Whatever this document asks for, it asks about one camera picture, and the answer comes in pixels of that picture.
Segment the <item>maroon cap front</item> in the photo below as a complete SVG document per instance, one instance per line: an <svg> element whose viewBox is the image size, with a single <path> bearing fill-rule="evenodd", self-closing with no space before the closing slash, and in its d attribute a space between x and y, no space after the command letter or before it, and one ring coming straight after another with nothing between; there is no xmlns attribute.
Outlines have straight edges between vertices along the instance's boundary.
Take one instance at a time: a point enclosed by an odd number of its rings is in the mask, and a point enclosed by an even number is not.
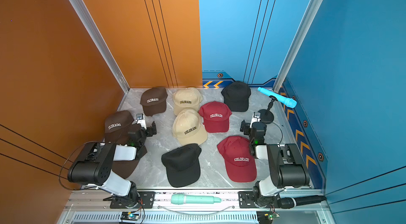
<svg viewBox="0 0 406 224"><path fill-rule="evenodd" d="M229 136L217 145L227 175L233 182L253 182L257 177L255 159L249 146L249 140L242 136Z"/></svg>

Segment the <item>beige cap back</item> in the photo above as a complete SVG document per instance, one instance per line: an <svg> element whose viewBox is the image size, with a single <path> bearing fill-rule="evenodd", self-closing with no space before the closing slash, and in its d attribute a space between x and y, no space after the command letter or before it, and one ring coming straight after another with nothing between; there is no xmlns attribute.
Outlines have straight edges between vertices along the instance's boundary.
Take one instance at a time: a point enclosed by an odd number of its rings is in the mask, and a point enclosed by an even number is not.
<svg viewBox="0 0 406 224"><path fill-rule="evenodd" d="M181 111L188 108L198 111L203 96L198 89L190 87L176 91L172 95L172 100L174 102L173 112L177 116Z"/></svg>

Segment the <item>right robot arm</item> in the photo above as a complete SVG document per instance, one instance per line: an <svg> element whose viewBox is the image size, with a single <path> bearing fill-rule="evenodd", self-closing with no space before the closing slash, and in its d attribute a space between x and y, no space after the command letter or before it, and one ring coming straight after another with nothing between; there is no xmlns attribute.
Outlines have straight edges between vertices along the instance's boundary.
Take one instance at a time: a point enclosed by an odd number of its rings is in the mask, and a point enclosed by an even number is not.
<svg viewBox="0 0 406 224"><path fill-rule="evenodd" d="M240 131L249 136L249 153L255 159L267 160L269 176L257 181L252 200L257 207L274 205L280 192L287 188L310 185L310 175L296 144L266 144L267 125L263 122L241 122Z"/></svg>

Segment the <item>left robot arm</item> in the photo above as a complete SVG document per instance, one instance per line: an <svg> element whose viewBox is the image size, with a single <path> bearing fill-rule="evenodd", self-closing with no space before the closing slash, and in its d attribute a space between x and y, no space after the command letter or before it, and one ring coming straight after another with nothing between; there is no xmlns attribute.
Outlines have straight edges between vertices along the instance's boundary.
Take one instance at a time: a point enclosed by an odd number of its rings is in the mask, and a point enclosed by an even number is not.
<svg viewBox="0 0 406 224"><path fill-rule="evenodd" d="M147 153L144 145L146 138L156 134L156 123L153 122L151 126L138 130L137 141L126 145L102 142L84 144L68 171L68 181L110 193L111 196L104 200L111 202L112 209L151 209L155 193L138 193L136 184L113 171L113 165L115 162L139 163Z"/></svg>

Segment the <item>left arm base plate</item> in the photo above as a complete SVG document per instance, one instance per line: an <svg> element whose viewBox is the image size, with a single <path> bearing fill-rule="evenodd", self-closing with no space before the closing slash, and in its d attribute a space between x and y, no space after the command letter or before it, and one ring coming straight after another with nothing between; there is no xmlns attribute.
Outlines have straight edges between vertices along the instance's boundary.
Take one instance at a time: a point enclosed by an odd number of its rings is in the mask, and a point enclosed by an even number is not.
<svg viewBox="0 0 406 224"><path fill-rule="evenodd" d="M104 201L110 201L111 209L152 209L155 200L154 191L141 191L135 195L127 195L125 197L111 196L104 199Z"/></svg>

